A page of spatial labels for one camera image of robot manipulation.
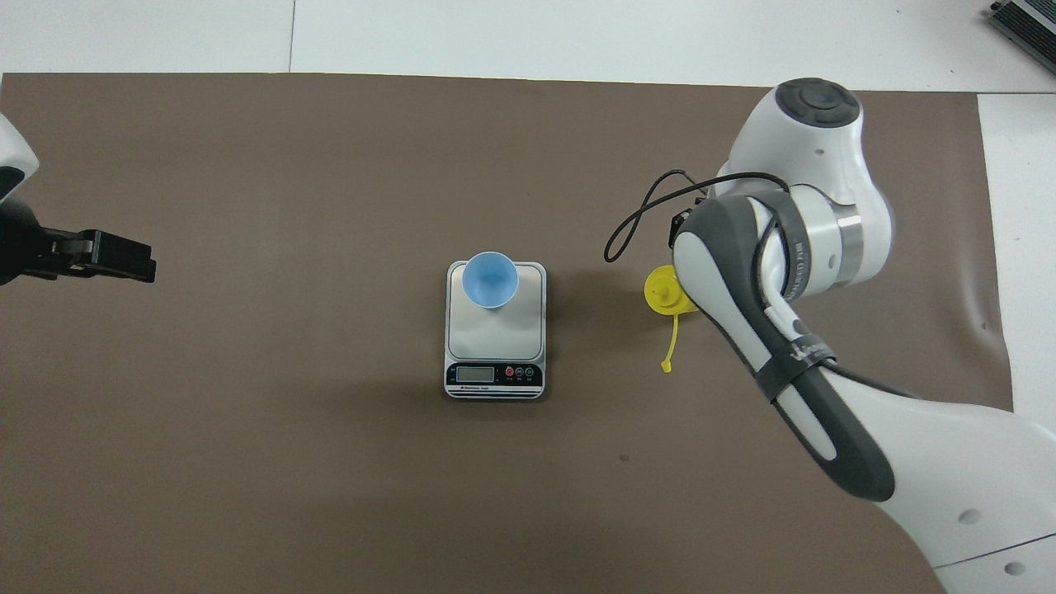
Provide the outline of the light blue plastic cup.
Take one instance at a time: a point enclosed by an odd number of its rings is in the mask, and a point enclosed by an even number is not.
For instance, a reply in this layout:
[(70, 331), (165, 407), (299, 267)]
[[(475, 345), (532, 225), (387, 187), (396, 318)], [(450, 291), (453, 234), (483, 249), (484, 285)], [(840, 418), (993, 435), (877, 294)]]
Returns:
[(476, 253), (465, 264), (461, 287), (472, 304), (498, 309), (509, 304), (520, 286), (518, 270), (505, 253)]

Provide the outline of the brown paper table mat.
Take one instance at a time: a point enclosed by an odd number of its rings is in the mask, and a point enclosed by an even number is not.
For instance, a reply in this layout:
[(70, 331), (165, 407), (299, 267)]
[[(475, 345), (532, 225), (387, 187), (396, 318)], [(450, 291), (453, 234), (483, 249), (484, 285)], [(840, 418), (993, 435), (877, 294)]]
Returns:
[[(765, 87), (12, 75), (40, 222), (151, 285), (0, 287), (0, 594), (942, 594), (710, 321), (644, 303)], [(535, 401), (444, 391), (446, 272), (547, 273)]]

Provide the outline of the silver digital kitchen scale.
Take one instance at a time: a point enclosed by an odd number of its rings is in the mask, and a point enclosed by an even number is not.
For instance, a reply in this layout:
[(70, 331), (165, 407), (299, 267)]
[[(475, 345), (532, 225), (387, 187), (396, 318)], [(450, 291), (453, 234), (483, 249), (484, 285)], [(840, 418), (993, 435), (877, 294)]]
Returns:
[(465, 293), (467, 262), (446, 272), (444, 391), (464, 401), (535, 401), (546, 387), (547, 273), (516, 261), (517, 287), (497, 308)]

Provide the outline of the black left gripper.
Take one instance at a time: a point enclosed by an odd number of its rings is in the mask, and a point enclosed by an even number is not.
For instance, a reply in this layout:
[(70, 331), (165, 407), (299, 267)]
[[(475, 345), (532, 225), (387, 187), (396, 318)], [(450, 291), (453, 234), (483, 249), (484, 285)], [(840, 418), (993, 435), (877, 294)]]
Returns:
[(91, 278), (93, 273), (152, 285), (156, 279), (153, 248), (98, 229), (43, 229), (18, 196), (0, 200), (0, 286), (19, 276), (48, 281), (59, 276)]

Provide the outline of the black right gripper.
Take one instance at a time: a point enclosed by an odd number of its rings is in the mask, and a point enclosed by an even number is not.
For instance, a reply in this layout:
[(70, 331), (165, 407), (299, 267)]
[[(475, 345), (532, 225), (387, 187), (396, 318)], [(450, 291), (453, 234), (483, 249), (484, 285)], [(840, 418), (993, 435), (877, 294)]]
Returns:
[(674, 244), (678, 237), (678, 234), (681, 233), (681, 229), (683, 225), (686, 224), (686, 221), (691, 217), (691, 214), (694, 214), (696, 207), (700, 205), (702, 202), (705, 202), (705, 198), (697, 198), (696, 200), (694, 200), (694, 203), (691, 207), (684, 208), (684, 210), (680, 210), (679, 214), (675, 214), (672, 216), (670, 221), (670, 233), (668, 233), (670, 248), (674, 248)]

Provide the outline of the yellow squeeze bottle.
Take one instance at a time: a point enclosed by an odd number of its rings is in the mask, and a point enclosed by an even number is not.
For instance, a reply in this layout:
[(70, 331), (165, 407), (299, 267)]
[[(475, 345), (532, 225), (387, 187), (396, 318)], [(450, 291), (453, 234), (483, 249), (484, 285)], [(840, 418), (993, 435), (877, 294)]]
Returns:
[(677, 347), (681, 319), (683, 316), (698, 313), (700, 309), (691, 300), (689, 293), (682, 286), (674, 266), (660, 266), (648, 274), (643, 285), (643, 297), (650, 310), (671, 321), (671, 338), (667, 353), (660, 361), (662, 372), (670, 375), (672, 358)]

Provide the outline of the grey ribbed metal device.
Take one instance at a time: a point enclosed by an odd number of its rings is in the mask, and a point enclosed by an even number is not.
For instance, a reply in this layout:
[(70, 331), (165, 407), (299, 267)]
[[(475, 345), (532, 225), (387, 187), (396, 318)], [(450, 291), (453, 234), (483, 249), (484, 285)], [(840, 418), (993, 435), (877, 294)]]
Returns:
[(988, 24), (1056, 76), (1056, 0), (992, 0)]

